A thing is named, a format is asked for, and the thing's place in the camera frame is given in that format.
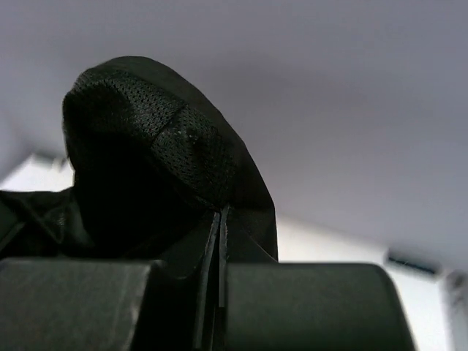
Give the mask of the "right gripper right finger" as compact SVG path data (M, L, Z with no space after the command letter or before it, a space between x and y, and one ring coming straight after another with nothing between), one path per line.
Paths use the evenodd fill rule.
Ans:
M393 280L372 263L278 263L254 241L231 255L221 215L212 350L413 350Z

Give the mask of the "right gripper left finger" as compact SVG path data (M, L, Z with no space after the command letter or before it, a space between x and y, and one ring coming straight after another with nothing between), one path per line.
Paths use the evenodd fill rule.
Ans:
M157 261L1 261L3 350L196 350L196 283Z

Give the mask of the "black jacket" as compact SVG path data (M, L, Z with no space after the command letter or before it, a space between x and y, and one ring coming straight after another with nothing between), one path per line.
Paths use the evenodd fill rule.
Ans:
M1 193L1 257L200 266L221 215L229 262L278 260L275 208L246 145L168 66L141 56L80 73L62 104L71 187Z

